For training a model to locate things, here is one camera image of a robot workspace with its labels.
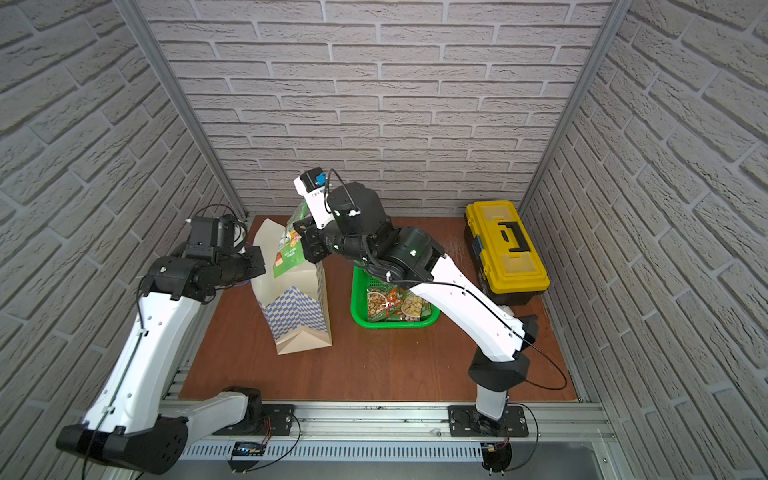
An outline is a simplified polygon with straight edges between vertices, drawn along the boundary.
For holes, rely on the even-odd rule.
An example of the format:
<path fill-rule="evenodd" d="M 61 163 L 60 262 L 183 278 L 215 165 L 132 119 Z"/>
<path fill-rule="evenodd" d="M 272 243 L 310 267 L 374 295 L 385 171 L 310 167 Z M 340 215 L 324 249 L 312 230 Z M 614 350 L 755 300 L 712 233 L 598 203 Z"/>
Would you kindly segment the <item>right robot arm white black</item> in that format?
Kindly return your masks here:
<path fill-rule="evenodd" d="M 500 420 L 509 390 L 527 377 L 530 362 L 523 352 L 535 342 L 528 322 L 486 296 L 426 231 L 394 226 L 376 192 L 363 184 L 332 188 L 325 173 L 313 169 L 295 178 L 294 186 L 310 212 L 294 225 L 306 259 L 341 256 L 437 307 L 477 346 L 469 368 L 477 413 Z"/>

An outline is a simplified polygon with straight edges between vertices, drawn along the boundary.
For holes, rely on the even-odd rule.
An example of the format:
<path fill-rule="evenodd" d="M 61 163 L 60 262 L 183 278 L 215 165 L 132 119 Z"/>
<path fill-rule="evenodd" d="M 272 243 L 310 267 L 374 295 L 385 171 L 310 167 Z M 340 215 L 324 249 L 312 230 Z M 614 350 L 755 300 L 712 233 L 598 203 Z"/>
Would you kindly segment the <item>green plastic basket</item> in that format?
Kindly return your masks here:
<path fill-rule="evenodd" d="M 402 287 L 386 284 L 355 267 L 350 313 L 367 329 L 418 329 L 433 325 L 441 312 Z"/>

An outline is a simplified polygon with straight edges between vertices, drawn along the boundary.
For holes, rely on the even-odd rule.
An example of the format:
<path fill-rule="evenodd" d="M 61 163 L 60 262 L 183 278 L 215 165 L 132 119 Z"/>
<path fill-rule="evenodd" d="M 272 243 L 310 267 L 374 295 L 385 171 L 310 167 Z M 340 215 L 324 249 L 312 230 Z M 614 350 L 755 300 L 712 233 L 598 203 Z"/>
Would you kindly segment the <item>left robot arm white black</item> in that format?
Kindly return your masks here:
<path fill-rule="evenodd" d="M 187 241 L 158 258 L 141 279 L 136 319 L 102 393 L 80 423 L 58 434 L 57 449 L 84 463 L 161 475 L 190 443 L 219 431 L 256 432 L 264 424 L 260 393 L 247 387 L 204 401 L 161 404 L 201 307 L 218 291 L 265 272 L 260 248 L 248 245 L 246 227 L 235 215 L 188 222 Z"/>

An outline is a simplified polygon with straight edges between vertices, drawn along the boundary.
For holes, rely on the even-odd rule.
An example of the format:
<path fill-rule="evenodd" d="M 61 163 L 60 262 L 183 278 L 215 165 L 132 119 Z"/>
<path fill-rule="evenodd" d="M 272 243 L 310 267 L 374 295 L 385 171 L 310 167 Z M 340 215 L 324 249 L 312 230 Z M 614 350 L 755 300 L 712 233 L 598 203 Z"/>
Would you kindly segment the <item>aluminium front rail frame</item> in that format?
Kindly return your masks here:
<path fill-rule="evenodd" d="M 191 443 L 182 460 L 238 461 L 446 461 L 478 462 L 483 448 L 525 448 L 545 443 L 593 446 L 603 453 L 617 437 L 596 403 L 527 402 L 521 406 L 529 436 L 452 437 L 447 407 L 470 403 L 305 401 L 296 406 L 287 437 L 214 436 Z M 267 445 L 262 457 L 232 458 L 236 442 Z"/>

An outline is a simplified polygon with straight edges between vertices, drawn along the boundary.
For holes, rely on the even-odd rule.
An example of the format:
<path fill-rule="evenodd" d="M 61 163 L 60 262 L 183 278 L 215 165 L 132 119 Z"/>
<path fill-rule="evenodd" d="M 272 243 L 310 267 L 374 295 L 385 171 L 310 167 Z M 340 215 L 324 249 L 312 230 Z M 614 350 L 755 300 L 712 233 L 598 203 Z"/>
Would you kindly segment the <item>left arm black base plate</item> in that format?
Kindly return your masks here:
<path fill-rule="evenodd" d="M 266 404 L 249 406 L 240 422 L 213 433 L 214 436 L 261 436 L 287 437 L 292 433 L 293 404 Z"/>

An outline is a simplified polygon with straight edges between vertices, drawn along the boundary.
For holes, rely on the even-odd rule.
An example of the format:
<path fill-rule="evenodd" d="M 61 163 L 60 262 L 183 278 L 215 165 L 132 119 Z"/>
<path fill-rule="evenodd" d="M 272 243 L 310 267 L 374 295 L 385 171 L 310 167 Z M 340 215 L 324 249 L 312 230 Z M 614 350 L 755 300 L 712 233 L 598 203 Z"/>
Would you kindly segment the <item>yellow black toolbox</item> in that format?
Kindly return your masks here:
<path fill-rule="evenodd" d="M 547 271 L 512 202 L 471 203 L 465 220 L 479 285 L 491 300 L 522 306 L 548 289 Z"/>

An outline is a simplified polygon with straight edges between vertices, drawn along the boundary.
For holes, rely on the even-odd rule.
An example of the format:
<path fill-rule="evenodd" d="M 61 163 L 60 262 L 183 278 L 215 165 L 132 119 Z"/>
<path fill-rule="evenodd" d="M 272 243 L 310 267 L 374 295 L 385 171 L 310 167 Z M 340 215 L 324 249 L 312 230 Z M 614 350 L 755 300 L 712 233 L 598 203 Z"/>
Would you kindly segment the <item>white blue checkered paper bag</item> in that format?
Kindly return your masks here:
<path fill-rule="evenodd" d="M 332 345 L 323 266 L 305 259 L 298 268 L 274 277 L 273 264 L 285 226 L 271 219 L 262 222 L 253 244 L 262 250 L 266 273 L 251 281 L 279 355 Z"/>

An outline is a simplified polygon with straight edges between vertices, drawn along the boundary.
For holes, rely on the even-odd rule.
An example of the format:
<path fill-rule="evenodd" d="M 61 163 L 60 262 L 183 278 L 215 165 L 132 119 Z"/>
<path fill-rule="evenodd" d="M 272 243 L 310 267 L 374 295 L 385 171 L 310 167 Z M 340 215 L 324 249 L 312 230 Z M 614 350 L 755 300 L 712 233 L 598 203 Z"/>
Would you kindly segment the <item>brown food packet in basket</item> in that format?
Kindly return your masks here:
<path fill-rule="evenodd" d="M 429 302 L 400 287 L 369 287 L 366 298 L 369 322 L 419 322 L 432 315 Z"/>

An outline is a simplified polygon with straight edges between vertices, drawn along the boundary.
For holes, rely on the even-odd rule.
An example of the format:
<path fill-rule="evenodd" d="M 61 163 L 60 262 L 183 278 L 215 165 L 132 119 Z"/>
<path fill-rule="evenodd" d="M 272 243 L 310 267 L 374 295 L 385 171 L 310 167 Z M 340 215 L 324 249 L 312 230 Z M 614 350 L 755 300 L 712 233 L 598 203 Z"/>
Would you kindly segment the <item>small circuit board left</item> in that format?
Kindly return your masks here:
<path fill-rule="evenodd" d="M 232 449 L 232 458 L 255 458 L 262 457 L 267 449 L 267 445 L 257 442 L 236 442 Z"/>

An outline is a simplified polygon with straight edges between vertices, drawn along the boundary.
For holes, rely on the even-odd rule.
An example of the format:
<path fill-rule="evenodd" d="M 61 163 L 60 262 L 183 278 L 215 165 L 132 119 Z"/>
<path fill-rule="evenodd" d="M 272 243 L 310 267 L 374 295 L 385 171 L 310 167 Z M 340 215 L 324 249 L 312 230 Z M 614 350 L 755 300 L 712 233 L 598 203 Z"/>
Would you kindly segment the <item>green condiment packet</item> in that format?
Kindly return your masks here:
<path fill-rule="evenodd" d="M 287 221 L 285 229 L 278 242 L 278 250 L 273 264 L 273 274 L 275 278 L 298 268 L 305 262 L 301 235 L 294 227 L 294 223 L 304 220 L 308 215 L 309 209 L 307 204 L 302 201 Z"/>

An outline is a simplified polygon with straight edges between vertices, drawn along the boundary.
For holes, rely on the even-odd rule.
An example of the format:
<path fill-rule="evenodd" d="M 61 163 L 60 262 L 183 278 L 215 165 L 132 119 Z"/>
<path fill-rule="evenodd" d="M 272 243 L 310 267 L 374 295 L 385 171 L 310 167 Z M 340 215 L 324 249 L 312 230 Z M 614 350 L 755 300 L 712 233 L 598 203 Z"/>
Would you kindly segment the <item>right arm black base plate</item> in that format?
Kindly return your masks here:
<path fill-rule="evenodd" d="M 452 437 L 510 437 L 525 438 L 529 429 L 524 409 L 508 404 L 499 420 L 480 414 L 472 405 L 447 407 L 448 426 Z"/>

